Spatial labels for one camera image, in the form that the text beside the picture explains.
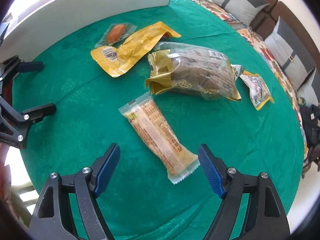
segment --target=orange sausage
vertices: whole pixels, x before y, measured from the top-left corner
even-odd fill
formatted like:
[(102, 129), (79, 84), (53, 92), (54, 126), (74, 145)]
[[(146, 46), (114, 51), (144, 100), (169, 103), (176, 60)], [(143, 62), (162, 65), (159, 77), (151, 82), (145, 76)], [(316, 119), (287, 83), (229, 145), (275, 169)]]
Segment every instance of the orange sausage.
[(114, 26), (111, 31), (107, 35), (107, 43), (116, 43), (120, 40), (122, 34), (125, 32), (125, 29), (127, 28), (127, 25), (124, 24), (118, 24)]

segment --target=white wall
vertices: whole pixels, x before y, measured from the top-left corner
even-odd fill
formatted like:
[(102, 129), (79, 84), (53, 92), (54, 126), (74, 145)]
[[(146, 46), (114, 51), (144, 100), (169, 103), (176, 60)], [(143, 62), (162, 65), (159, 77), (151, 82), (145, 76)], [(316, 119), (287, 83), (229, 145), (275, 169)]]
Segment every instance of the white wall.
[(320, 51), (320, 27), (303, 0), (282, 1), (300, 20)]

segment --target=white and yellow packet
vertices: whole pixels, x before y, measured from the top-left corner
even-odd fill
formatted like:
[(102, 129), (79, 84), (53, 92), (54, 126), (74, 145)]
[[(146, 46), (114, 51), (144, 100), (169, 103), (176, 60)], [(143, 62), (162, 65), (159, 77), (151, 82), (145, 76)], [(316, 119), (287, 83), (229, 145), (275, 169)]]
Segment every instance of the white and yellow packet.
[(119, 109), (134, 130), (167, 168), (168, 179), (177, 184), (200, 165), (198, 156), (181, 145), (150, 92)]
[(243, 71), (240, 78), (249, 87), (251, 102), (257, 110), (260, 110), (268, 101), (274, 103), (266, 83), (259, 74)]

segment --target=white panel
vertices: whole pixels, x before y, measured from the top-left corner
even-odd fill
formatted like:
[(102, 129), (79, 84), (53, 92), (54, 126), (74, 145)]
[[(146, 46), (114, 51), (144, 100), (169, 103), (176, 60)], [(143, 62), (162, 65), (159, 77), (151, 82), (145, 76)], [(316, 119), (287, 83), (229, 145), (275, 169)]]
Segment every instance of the white panel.
[(0, 62), (14, 55), (32, 61), (69, 34), (120, 13), (166, 6), (170, 0), (52, 0), (21, 21), (4, 39)]

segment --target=white floor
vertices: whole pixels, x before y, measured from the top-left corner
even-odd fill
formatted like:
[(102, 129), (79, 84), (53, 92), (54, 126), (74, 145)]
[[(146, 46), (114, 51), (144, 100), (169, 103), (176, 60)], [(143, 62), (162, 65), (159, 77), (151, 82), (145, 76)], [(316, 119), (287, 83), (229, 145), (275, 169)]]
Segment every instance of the white floor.
[[(10, 147), (5, 165), (9, 164), (11, 168), (12, 185), (20, 185), (30, 181), (27, 170), (24, 166), (20, 151)], [(290, 231), (293, 232), (309, 213), (314, 202), (320, 194), (320, 172), (317, 172), (317, 166), (313, 163), (304, 179), (300, 179), (297, 194), (292, 207), (287, 216)], [(23, 201), (38, 197), (36, 191), (20, 195)], [(35, 205), (29, 206), (28, 210), (33, 213)]]

